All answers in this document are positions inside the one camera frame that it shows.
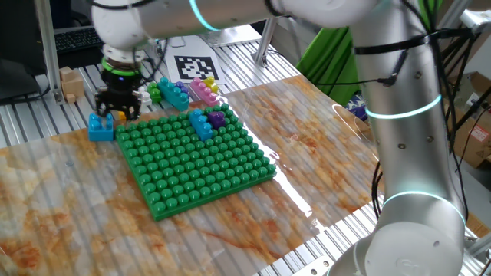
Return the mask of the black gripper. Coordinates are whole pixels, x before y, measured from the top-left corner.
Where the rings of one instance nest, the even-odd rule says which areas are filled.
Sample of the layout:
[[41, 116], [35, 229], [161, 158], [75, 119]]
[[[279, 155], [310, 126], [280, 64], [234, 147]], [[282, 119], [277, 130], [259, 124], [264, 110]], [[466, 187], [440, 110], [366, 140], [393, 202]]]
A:
[[103, 71], [101, 79], [106, 88], [98, 91], [95, 96], [95, 113], [99, 117], [106, 117], [111, 112], [113, 97], [124, 97], [122, 106], [127, 120], [137, 120], [140, 117], [140, 98], [137, 90], [141, 85], [142, 75], [133, 73], [131, 75], [119, 75], [114, 72]]

